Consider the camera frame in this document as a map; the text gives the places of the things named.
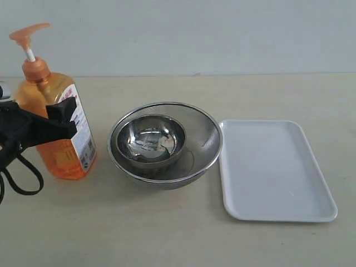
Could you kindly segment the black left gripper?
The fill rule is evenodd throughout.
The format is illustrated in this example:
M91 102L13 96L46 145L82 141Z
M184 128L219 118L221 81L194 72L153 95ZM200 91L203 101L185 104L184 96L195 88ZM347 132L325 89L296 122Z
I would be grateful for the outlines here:
M71 139L77 127L71 117L77 107L72 96L47 105L48 118L21 109L13 101L1 102L1 170L24 150L49 142Z

